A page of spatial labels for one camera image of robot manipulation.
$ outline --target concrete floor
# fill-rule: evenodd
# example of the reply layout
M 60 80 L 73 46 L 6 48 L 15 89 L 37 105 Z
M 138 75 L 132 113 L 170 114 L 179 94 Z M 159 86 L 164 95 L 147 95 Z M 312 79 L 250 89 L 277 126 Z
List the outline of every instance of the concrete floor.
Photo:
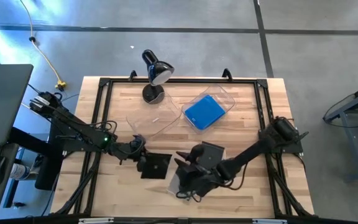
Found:
M 35 33 L 40 48 L 68 83 L 68 96 L 79 92 L 86 75 L 128 76 L 133 69 L 145 75 L 140 58 L 144 49 L 152 49 L 172 63 L 175 75 L 218 77 L 227 67 L 235 77 L 267 77 L 258 33 L 83 32 L 80 28 L 257 29 L 253 0 L 24 2 L 35 25 L 77 29 Z M 358 0 L 259 3 L 266 29 L 331 30 L 332 34 L 335 30 L 358 30 Z M 0 62 L 33 64 L 30 83 L 39 90 L 53 91 L 54 74 L 28 41 L 29 31 L 21 30 L 21 25 L 28 25 L 28 18 L 19 1 L 0 0 L 1 24 L 17 29 L 0 30 Z M 332 104 L 358 90 L 358 35 L 267 34 L 266 39 L 273 75 L 285 79 L 295 123 L 298 129 L 310 132 L 303 147 L 315 213 L 358 220 L 358 181 L 344 182 L 344 177 L 354 172 L 347 139 L 341 128 L 327 126 L 321 119 Z M 24 102 L 34 96 L 27 90 Z M 65 105 L 73 111 L 76 98 Z M 21 108 L 15 126 L 30 133 L 47 133 L 49 124 Z M 28 200 L 31 189 L 19 186 L 15 200 Z M 13 215 L 0 211 L 0 218 L 40 215 L 47 197 L 34 196 L 37 194 L 41 193 L 34 189 L 31 198 L 37 200 L 31 207 Z

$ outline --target black desk lamp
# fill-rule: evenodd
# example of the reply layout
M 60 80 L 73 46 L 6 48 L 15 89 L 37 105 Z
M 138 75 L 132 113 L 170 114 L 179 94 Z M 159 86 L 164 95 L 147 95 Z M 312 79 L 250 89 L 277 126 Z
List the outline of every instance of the black desk lamp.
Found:
M 145 50 L 142 58 L 147 65 L 150 82 L 143 89 L 143 99 L 150 104 L 160 103 L 164 99 L 164 89 L 160 85 L 168 81 L 175 69 L 167 62 L 159 61 L 151 50 Z

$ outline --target clear plastic container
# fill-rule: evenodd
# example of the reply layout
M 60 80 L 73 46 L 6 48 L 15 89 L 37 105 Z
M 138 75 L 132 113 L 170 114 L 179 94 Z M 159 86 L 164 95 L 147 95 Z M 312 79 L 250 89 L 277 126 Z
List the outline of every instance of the clear plastic container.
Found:
M 163 100 L 157 104 L 149 104 L 143 101 L 140 109 L 126 116 L 128 124 L 136 134 L 144 138 L 151 138 L 158 133 L 174 126 L 180 118 L 180 109 L 175 106 L 167 92 L 161 93 L 155 101 Z
M 184 104 L 181 112 L 196 133 L 203 133 L 235 104 L 230 94 L 218 84 L 214 84 L 189 103 Z

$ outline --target blue object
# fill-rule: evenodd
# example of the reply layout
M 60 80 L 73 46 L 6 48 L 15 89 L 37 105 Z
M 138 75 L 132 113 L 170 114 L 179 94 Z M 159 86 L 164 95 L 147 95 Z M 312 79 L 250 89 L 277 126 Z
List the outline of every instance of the blue object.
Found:
M 210 95 L 204 96 L 185 111 L 189 121 L 200 130 L 208 128 L 224 114 L 225 111 Z

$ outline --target wooden tabletop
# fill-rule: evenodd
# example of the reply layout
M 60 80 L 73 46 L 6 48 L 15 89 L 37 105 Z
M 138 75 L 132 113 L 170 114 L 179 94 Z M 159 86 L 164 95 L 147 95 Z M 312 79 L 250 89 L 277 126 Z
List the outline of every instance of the wooden tabletop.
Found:
M 84 77 L 75 115 L 90 123 L 100 77 Z M 268 89 L 275 116 L 292 118 L 284 81 L 281 78 L 268 78 Z M 126 120 L 128 114 L 141 108 L 144 83 L 115 83 L 112 88 L 108 119 L 117 121 L 116 134 L 119 142 L 133 140 L 134 134 Z M 166 83 L 165 91 L 171 96 L 174 105 L 181 108 L 184 103 L 205 91 L 210 84 Z M 225 147 L 226 156 L 236 156 L 257 141 L 259 118 L 256 111 L 254 87 L 247 84 L 221 85 L 236 101 L 236 105 L 219 123 L 203 134 L 196 134 L 184 120 L 183 115 L 177 124 L 155 137 L 148 139 L 146 148 L 152 152 L 169 153 L 177 157 L 175 151 L 189 151 L 201 141 Z M 264 95 L 261 92 L 264 114 Z M 99 119 L 103 111 L 102 101 Z M 76 189 L 83 163 L 84 153 L 73 153 L 63 161 L 51 212 L 57 211 Z M 294 155 L 283 155 L 287 184 L 294 196 L 313 213 L 308 184 L 301 162 Z M 167 192 L 167 187 L 175 174 L 177 165 L 171 159 L 165 180 L 141 179 L 136 171 L 136 163 L 119 161 L 108 154 L 102 155 L 96 183 L 92 216 L 109 217 L 193 217 L 193 218 L 255 218 L 273 217 L 272 199 L 264 156 L 249 162 L 244 185 L 237 191 L 218 188 L 210 191 L 201 203 L 187 202 L 175 198 Z M 234 186 L 240 184 L 241 173 Z M 280 208 L 284 211 L 282 193 L 278 189 Z M 88 187 L 82 203 L 86 205 Z

